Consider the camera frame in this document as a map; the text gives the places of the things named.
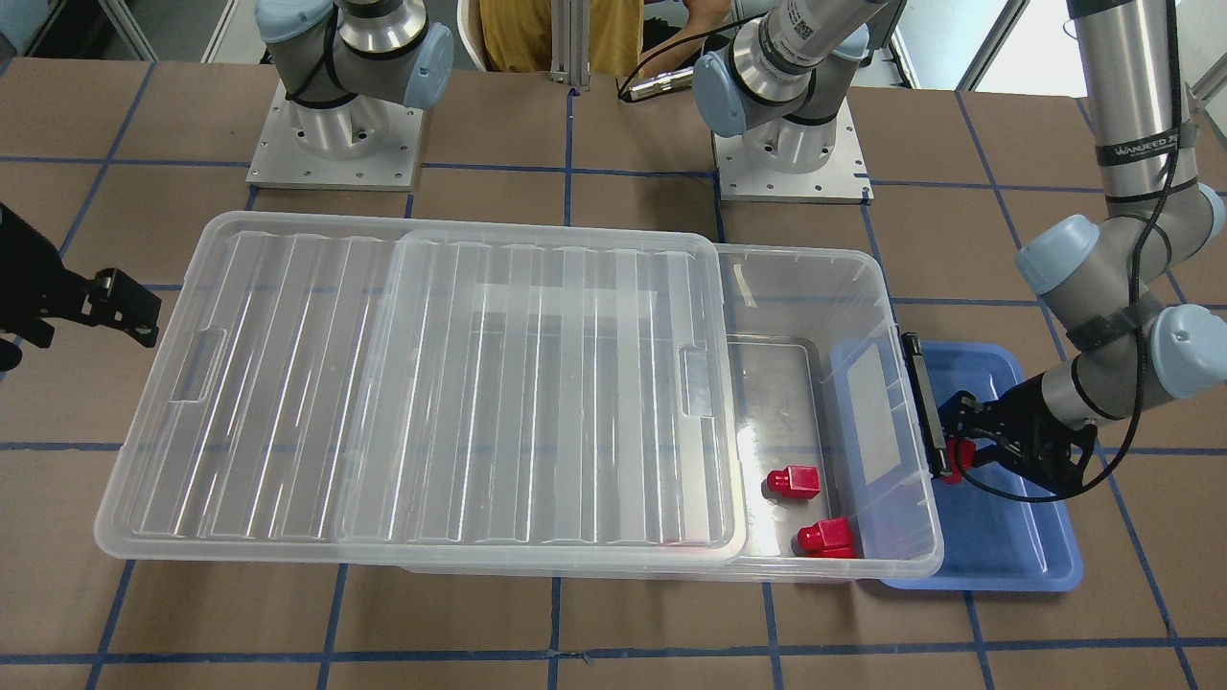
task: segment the red object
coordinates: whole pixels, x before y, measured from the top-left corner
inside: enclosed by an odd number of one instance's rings
[[[785,498],[809,501],[822,491],[818,481],[818,468],[809,465],[788,465],[767,473],[767,489]]]
[[[946,441],[946,454],[950,455],[950,476],[941,478],[946,484],[958,484],[963,480],[963,470],[975,462],[975,443],[967,438],[951,438]]]
[[[855,559],[848,518],[822,519],[796,533],[796,545],[820,559]]]

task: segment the blue plastic tray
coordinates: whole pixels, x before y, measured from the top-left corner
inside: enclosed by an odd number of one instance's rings
[[[1022,382],[1022,368],[996,345],[925,343],[934,397],[941,405],[957,390],[995,400]],[[1039,489],[999,465],[973,470],[975,478],[1022,494]],[[1069,592],[1082,581],[1082,556],[1064,503],[1018,503],[962,481],[934,481],[934,496],[946,560],[925,580],[883,580],[897,589],[973,589],[995,592]]]

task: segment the yellow pants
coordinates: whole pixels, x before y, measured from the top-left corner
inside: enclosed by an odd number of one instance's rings
[[[490,68],[504,72],[550,69],[550,0],[479,0]],[[643,0],[591,0],[588,60],[594,72],[626,76],[639,61]]]

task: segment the table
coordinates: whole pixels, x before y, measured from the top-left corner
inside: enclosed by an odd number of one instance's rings
[[[255,209],[860,249],[904,329],[998,343],[1028,376],[1071,352],[1012,258],[1066,215],[1104,214],[1076,101],[854,90],[872,205],[721,205],[688,97],[623,106],[607,79],[578,93],[476,72],[431,114],[412,195],[255,192],[244,177],[275,83],[269,66],[10,61],[0,199],[70,269],[145,282],[163,324],[200,230]],[[1202,136],[1198,156],[1227,190],[1227,152]],[[1222,265],[1220,239],[1156,290],[1227,316]],[[1070,502],[1074,592],[914,593],[125,564],[91,524],[153,354],[67,323],[25,352],[0,379],[6,689],[1227,686],[1227,388],[1148,414],[1115,480]]]

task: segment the clear plastic container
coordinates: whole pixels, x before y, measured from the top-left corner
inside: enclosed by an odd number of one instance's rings
[[[926,577],[942,543],[903,372],[855,252],[227,214],[96,535],[121,557]],[[787,464],[822,469],[818,498],[763,492]],[[832,516],[864,557],[796,555]]]

